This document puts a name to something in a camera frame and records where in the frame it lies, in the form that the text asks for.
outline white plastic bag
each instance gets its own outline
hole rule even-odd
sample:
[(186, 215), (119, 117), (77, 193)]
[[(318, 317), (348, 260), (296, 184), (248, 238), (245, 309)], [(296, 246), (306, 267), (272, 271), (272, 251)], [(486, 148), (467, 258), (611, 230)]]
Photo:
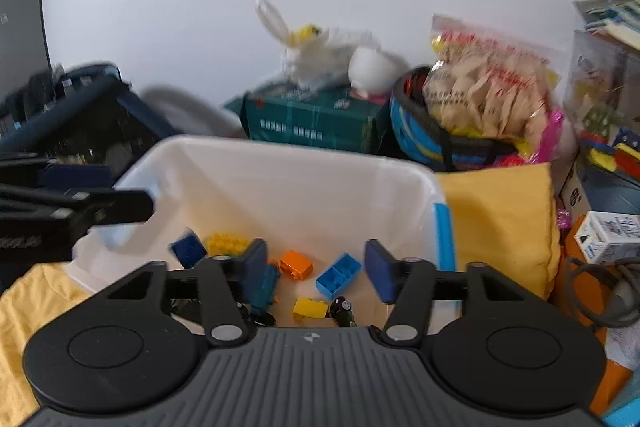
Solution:
[(282, 74), (306, 89), (322, 89), (347, 83), (351, 56), (358, 46), (379, 48), (371, 32), (351, 32), (325, 28), (316, 35), (296, 38), (276, 7), (268, 0), (258, 0), (258, 18), (267, 31), (284, 45)]

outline yellow cloth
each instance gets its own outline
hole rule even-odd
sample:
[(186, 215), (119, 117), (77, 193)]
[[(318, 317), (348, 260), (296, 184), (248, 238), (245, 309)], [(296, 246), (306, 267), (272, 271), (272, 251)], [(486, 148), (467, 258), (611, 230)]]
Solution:
[(542, 298), (560, 260), (548, 164), (439, 174), (452, 217), (456, 262), (482, 261)]
[(22, 352), (33, 333), (88, 294), (61, 264), (37, 264), (0, 297), (0, 426), (20, 425), (38, 404), (22, 372)]

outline plastic bag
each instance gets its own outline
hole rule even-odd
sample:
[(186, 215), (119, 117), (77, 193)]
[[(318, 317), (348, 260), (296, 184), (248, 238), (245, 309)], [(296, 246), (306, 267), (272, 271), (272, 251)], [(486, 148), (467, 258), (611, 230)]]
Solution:
[(549, 157), (558, 112), (552, 121), (555, 75), (542, 48), (437, 15), (432, 33), (439, 60), (422, 92), (430, 115), (452, 134), (505, 139), (526, 158)]
[(307, 25), (291, 32), (276, 7), (258, 0), (256, 13), (267, 31), (284, 45), (282, 74), (306, 89), (346, 84), (349, 62), (358, 46), (379, 48), (370, 32)]

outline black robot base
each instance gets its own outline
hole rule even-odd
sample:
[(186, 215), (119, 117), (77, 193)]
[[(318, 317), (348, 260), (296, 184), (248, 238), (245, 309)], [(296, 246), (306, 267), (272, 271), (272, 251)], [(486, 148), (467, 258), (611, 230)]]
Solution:
[[(491, 267), (442, 272), (376, 240), (367, 275), (395, 307), (385, 326), (255, 327), (248, 299), (267, 261), (168, 271), (149, 263), (44, 326), (24, 352), (41, 409), (28, 427), (599, 426), (606, 359), (591, 331)], [(173, 319), (200, 301), (204, 336)], [(426, 335), (434, 300), (463, 314)]]

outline bag of snacks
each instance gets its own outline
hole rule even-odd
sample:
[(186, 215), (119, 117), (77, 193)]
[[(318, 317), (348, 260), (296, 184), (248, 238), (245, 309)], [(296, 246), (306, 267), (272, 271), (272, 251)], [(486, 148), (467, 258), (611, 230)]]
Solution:
[(432, 33), (438, 61), (422, 91), (429, 114), (453, 135), (505, 140), (531, 158), (549, 124), (558, 126), (557, 112), (550, 120), (557, 77), (548, 58), (536, 46), (443, 16), (434, 16)]

